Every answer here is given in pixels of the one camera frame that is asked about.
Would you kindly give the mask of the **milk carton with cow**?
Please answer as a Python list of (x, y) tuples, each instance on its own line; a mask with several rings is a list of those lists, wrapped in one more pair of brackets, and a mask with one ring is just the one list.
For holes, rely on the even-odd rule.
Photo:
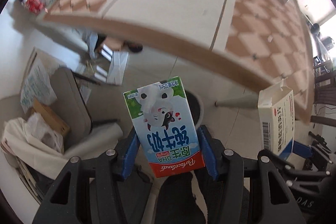
[(125, 92), (123, 97), (155, 177), (205, 166), (196, 122), (180, 77)]

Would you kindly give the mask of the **white medicine box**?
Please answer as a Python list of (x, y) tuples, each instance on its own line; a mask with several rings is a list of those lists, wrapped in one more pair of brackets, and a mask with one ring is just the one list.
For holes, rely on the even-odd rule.
[(293, 90), (280, 81), (259, 93), (262, 148), (281, 159), (293, 151), (295, 110)]

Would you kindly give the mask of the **white round trash bin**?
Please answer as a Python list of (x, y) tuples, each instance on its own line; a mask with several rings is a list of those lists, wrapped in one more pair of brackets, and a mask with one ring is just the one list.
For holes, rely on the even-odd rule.
[(195, 128), (199, 128), (204, 117), (204, 106), (202, 100), (194, 93), (185, 91), (187, 102), (193, 118)]

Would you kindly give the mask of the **grey padded chair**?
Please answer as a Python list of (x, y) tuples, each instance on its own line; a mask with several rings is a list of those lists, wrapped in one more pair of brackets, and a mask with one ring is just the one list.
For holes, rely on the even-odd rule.
[(59, 67), (51, 76), (50, 83), (57, 97), (51, 109), (70, 127), (69, 133), (64, 137), (64, 149), (78, 144), (94, 128), (118, 121), (117, 119), (93, 120), (80, 93), (79, 84), (100, 86), (101, 81), (90, 79), (67, 67)]

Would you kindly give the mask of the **black trouser legs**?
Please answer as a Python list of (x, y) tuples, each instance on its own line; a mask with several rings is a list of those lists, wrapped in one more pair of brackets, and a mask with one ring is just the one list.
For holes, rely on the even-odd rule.
[(206, 223), (192, 191), (190, 172), (168, 177), (162, 184), (155, 212), (155, 223)]

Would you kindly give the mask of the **white table leg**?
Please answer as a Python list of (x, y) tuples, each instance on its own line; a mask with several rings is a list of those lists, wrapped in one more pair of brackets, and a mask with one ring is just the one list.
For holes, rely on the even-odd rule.
[(216, 101), (216, 107), (232, 107), (243, 109), (256, 109), (259, 96), (257, 94), (243, 95), (237, 98), (231, 98), (227, 100)]

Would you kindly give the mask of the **brown cardboard box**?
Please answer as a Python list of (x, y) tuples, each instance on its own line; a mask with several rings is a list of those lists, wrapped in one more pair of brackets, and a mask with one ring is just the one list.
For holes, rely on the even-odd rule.
[(40, 103), (36, 98), (33, 100), (31, 115), (39, 113), (45, 120), (46, 124), (54, 131), (66, 137), (71, 128), (64, 120), (62, 120), (49, 106)]

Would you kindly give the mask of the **white flat boxes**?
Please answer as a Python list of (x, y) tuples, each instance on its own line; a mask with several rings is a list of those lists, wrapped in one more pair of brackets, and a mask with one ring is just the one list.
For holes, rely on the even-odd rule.
[(106, 45), (103, 45), (101, 56), (109, 62), (109, 66), (108, 69), (105, 70), (100, 65), (94, 65), (94, 78), (106, 84), (121, 86), (129, 58), (129, 52), (112, 51)]

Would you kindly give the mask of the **printed plastic bag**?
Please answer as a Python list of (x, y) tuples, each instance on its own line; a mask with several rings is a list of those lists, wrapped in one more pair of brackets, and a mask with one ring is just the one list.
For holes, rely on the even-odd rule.
[(34, 100), (38, 100), (47, 106), (57, 100), (51, 86), (50, 74), (40, 59), (34, 61), (28, 76), (23, 82), (20, 103), (24, 113), (33, 107)]

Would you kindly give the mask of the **cream fabric cloth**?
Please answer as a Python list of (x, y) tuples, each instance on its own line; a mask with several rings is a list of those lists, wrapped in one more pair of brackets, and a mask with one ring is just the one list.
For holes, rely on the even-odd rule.
[(123, 131), (118, 124), (105, 124), (94, 128), (91, 134), (61, 153), (43, 143), (40, 138), (36, 138), (34, 129), (46, 135), (53, 133), (59, 136), (42, 121), (40, 114), (34, 114), (31, 122), (23, 118), (14, 118), (4, 123), (2, 150), (18, 157), (34, 170), (53, 180), (70, 158), (74, 156), (82, 160), (96, 158), (106, 150), (113, 149), (123, 137)]

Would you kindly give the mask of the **checkered dining table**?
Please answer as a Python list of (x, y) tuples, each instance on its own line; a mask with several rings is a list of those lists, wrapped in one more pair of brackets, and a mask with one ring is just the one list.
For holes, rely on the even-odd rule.
[(55, 0), (44, 20), (119, 35), (254, 92), (285, 80), (310, 122), (311, 35), (297, 0)]

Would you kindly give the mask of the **red cola can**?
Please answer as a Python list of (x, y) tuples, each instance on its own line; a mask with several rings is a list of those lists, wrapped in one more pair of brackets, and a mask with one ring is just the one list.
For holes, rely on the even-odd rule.
[(29, 12), (38, 15), (45, 9), (45, 4), (41, 0), (23, 0), (22, 5)]

